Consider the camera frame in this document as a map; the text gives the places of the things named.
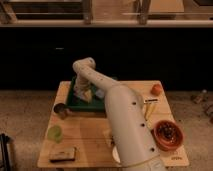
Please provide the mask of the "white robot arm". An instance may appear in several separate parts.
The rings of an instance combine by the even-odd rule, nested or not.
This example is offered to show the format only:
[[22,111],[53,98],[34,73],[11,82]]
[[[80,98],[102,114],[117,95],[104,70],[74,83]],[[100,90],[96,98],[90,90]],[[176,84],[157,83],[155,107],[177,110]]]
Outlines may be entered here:
[[73,63],[77,91],[92,83],[105,92],[105,111],[123,171],[167,171],[142,114],[137,93],[95,70],[93,58]]

